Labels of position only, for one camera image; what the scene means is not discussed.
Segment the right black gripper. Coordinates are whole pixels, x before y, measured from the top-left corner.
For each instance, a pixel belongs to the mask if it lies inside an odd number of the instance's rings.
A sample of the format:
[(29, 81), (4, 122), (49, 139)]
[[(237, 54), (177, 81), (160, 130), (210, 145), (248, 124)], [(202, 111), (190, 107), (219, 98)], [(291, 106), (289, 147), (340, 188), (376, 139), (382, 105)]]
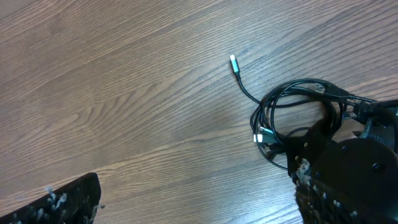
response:
[(397, 100), (360, 102), (354, 120), (364, 125), (355, 137), (336, 142), (319, 121), (307, 133), (285, 139), (288, 174), (297, 159), (311, 165), (311, 176), (322, 183), (357, 223), (397, 223)]

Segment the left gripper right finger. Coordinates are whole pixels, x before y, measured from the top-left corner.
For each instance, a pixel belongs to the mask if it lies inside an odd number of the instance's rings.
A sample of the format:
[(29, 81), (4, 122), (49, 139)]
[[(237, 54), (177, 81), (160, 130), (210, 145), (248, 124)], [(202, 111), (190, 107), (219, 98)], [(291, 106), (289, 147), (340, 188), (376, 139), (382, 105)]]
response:
[(297, 159), (298, 169), (292, 173), (295, 201), (304, 223), (357, 223), (356, 210), (347, 210), (328, 193), (326, 186), (311, 176), (311, 165), (306, 159)]

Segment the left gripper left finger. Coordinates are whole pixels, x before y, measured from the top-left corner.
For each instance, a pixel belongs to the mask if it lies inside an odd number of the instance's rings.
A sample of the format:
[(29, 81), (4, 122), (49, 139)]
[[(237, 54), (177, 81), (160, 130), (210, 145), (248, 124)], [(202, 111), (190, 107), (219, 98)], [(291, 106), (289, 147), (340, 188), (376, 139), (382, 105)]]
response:
[(89, 172), (1, 217), (2, 224), (93, 224), (101, 198), (98, 175)]

